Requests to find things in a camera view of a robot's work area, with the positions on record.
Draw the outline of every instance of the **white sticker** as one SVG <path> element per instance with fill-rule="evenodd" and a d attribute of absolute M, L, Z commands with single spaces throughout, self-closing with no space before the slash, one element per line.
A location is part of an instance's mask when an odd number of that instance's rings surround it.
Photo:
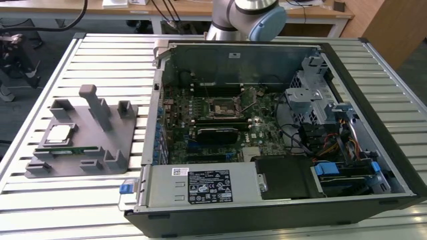
<path fill-rule="evenodd" d="M 148 14 L 148 11 L 131 11 L 131 14 Z"/>
<path fill-rule="evenodd" d="M 172 176 L 187 176 L 189 168 L 188 167 L 175 167 L 172 168 Z"/>
<path fill-rule="evenodd" d="M 240 53 L 239 53 L 239 52 L 231 52 L 231 53 L 228 53 L 228 58 L 229 58 L 229 59 L 239 59 L 239 58 L 240 58 Z"/>

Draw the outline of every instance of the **green circuit board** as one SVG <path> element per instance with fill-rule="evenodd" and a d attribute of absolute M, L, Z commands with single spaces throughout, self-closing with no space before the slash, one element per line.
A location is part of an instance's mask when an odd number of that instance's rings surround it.
<path fill-rule="evenodd" d="M 277 93 L 264 93 L 263 88 L 248 86 L 237 97 L 197 97 L 189 89 L 165 88 L 165 125 L 168 164 L 191 164 L 192 156 L 224 156 L 227 162 L 243 162 L 241 149 L 257 147 L 261 155 L 283 155 L 285 144 L 279 134 L 272 114 Z M 233 144 L 200 145 L 195 141 L 197 129 L 192 120 L 237 118 L 249 128 L 239 131 Z M 224 123 L 211 124 L 217 128 Z"/>

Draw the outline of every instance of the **white table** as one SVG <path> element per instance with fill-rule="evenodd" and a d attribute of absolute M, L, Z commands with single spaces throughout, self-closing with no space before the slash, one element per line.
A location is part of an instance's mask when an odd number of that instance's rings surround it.
<path fill-rule="evenodd" d="M 87 34 L 73 39 L 45 85 L 35 107 L 0 163 L 0 239 L 144 240 L 117 208 L 119 186 L 140 176 L 147 114 L 155 69 L 156 39 L 191 38 L 176 35 Z M 384 63 L 370 44 L 357 39 L 281 37 L 276 41 L 325 41 L 335 49 L 392 137 L 424 182 L 427 182 L 427 109 Z M 25 165 L 52 117 L 53 99 L 79 98 L 81 84 L 95 84 L 107 103 L 129 100 L 139 106 L 128 172 L 119 175 L 59 178 L 24 177 Z M 343 89 L 336 86 L 345 100 Z M 127 208 L 135 204 L 125 199 Z M 244 240 L 424 240 L 426 203 L 383 212 L 357 224 L 229 233 L 180 239 Z"/>

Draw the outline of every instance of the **table leg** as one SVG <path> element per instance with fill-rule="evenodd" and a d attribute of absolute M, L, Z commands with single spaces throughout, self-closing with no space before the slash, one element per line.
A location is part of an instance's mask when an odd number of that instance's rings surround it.
<path fill-rule="evenodd" d="M 163 34 L 163 29 L 161 29 L 163 18 L 160 16 L 152 16 L 149 20 L 151 20 L 153 34 Z"/>
<path fill-rule="evenodd" d="M 348 18 L 336 19 L 335 24 L 331 28 L 331 31 L 328 32 L 328 35 L 327 35 L 328 38 L 339 38 L 341 36 L 347 22 L 348 22 Z"/>

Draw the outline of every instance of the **workbench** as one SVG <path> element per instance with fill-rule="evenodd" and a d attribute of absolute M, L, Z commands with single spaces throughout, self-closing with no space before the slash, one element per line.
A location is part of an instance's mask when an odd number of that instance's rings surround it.
<path fill-rule="evenodd" d="M 75 19 L 83 8 L 84 0 L 23 0 L 0 2 L 3 18 L 31 19 Z M 157 0 L 160 11 L 169 18 L 165 5 Z M 183 21 L 212 21 L 212 4 L 188 0 L 173 1 L 177 14 Z M 347 10 L 339 12 L 319 6 L 305 7 L 305 16 L 301 8 L 287 11 L 289 24 L 325 24 L 332 25 L 328 37 L 337 38 L 353 14 Z M 92 20 L 149 20 L 153 34 L 163 34 L 160 16 L 153 3 L 148 5 L 129 4 L 128 8 L 103 9 L 103 0 L 89 0 L 84 19 Z"/>
<path fill-rule="evenodd" d="M 140 176 L 144 134 L 157 39 L 201 40 L 201 36 L 87 34 L 75 38 L 0 163 L 0 239 L 144 240 L 117 207 L 119 186 Z M 353 77 L 392 137 L 427 182 L 427 108 L 368 43 L 357 39 L 279 37 L 275 41 L 328 42 Z M 55 99 L 87 105 L 81 84 L 97 86 L 108 104 L 129 100 L 139 106 L 128 172 L 57 178 L 24 177 L 25 166 L 51 121 Z M 345 101 L 345 91 L 335 82 Z M 131 209 L 132 195 L 120 208 Z M 219 234 L 196 239 L 427 239 L 426 203 L 383 212 L 357 224 Z"/>

